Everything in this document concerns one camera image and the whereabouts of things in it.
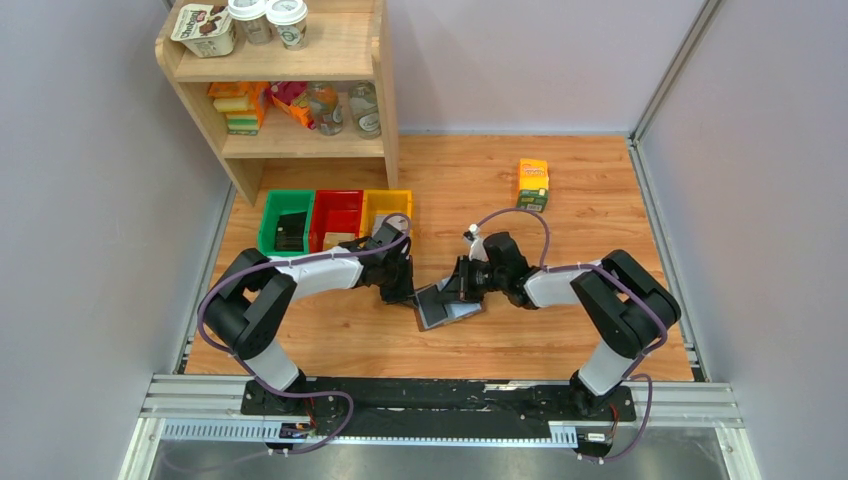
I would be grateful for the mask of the brown leather card holder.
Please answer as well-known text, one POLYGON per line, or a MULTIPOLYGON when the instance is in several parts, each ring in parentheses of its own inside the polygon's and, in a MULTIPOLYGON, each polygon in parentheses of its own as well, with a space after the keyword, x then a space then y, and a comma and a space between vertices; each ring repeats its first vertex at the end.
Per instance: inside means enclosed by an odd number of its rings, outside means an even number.
POLYGON ((440 282, 415 292, 415 317, 420 331, 446 326, 484 311, 482 302, 463 302, 441 298, 445 283, 440 282))

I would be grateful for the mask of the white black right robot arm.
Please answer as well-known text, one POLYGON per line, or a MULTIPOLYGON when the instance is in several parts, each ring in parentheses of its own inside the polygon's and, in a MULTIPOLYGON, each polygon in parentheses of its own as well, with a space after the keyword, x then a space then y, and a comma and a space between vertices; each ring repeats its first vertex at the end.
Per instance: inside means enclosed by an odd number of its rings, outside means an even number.
POLYGON ((590 263, 533 266, 509 233, 498 232, 474 238, 449 277, 417 291, 419 323, 428 330, 475 315, 490 292, 527 310, 583 307, 600 342, 572 377, 570 403, 587 419, 609 407, 610 393, 682 316, 672 294, 624 250, 590 263))

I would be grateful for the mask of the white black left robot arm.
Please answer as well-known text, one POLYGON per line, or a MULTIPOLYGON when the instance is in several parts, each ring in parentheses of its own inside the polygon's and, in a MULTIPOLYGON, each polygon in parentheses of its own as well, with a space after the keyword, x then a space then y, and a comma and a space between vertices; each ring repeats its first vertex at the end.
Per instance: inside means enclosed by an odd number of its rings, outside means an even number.
POLYGON ((290 304, 331 291, 375 286, 383 303, 414 303, 411 240, 384 221, 377 233, 329 250, 296 257, 242 251, 198 308, 198 331, 218 337, 215 348, 231 355, 267 390, 267 401, 285 415, 299 411, 306 389, 301 370, 276 335, 290 304))

